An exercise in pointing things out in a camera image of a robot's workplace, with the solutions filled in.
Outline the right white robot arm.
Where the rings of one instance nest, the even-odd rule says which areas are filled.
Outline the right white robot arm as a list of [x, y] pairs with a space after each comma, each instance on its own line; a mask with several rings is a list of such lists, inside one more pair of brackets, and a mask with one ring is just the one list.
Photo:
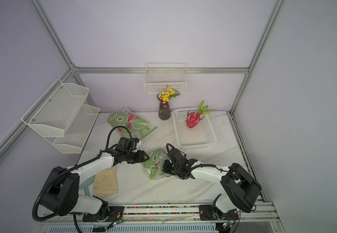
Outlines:
[[229, 167], [205, 164], [166, 144], [168, 160], [163, 172], [181, 180], [201, 179], [220, 184], [225, 195], [219, 194], [211, 204], [199, 206], [201, 220], [237, 220], [240, 212], [250, 213], [262, 191], [260, 183], [240, 164]]

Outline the green-print zip-top bag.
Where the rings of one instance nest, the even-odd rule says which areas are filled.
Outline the green-print zip-top bag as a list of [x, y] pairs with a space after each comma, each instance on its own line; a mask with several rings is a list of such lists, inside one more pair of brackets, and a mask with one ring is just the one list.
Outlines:
[[111, 113], [107, 117], [107, 122], [112, 128], [116, 126], [126, 127], [132, 137], [139, 140], [142, 140], [156, 129], [156, 126], [139, 117], [127, 107]]
[[160, 180], [164, 177], [170, 177], [169, 174], [163, 172], [163, 165], [166, 160], [169, 160], [166, 152], [159, 148], [152, 151], [149, 159], [142, 163], [145, 173], [150, 180]]

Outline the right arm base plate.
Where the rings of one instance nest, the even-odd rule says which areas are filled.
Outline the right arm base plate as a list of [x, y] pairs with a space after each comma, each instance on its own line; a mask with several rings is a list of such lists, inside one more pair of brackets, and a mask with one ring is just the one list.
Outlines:
[[199, 205], [200, 220], [238, 220], [236, 210], [223, 213], [212, 205]]

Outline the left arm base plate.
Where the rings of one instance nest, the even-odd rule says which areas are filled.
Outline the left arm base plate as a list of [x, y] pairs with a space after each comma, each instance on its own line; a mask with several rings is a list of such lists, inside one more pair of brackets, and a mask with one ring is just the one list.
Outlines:
[[83, 222], [115, 222], [123, 217], [124, 206], [108, 206], [102, 208], [96, 214], [86, 213], [83, 216]]

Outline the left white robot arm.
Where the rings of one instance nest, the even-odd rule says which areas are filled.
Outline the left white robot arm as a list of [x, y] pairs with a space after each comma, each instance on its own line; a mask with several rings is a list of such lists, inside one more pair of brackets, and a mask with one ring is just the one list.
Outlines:
[[79, 187], [97, 173], [117, 164], [139, 164], [149, 160], [148, 154], [139, 150], [141, 141], [131, 133], [121, 137], [118, 143], [110, 146], [106, 141], [105, 149], [88, 161], [72, 167], [56, 167], [51, 170], [43, 188], [36, 198], [32, 218], [41, 222], [55, 216], [92, 215], [97, 221], [104, 221], [111, 215], [108, 203], [95, 196], [79, 194]]

